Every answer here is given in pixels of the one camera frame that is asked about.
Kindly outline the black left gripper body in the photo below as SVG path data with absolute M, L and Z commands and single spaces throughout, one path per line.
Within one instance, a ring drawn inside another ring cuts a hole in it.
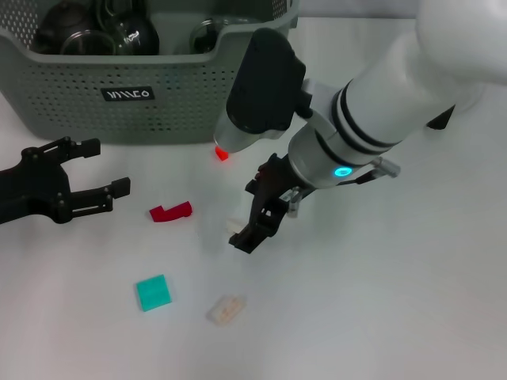
M 29 147 L 14 167 L 1 171 L 1 223 L 43 215 L 57 224 L 72 220 L 71 189 L 62 167 L 65 146 Z

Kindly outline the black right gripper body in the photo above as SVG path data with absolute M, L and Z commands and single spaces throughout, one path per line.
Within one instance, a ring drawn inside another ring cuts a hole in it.
M 279 199 L 293 188 L 299 188 L 303 193 L 303 198 L 313 192 L 313 188 L 295 173 L 288 155 L 280 158 L 272 154 L 268 161 L 258 168 L 254 182 L 254 211 L 260 211 L 270 201 Z

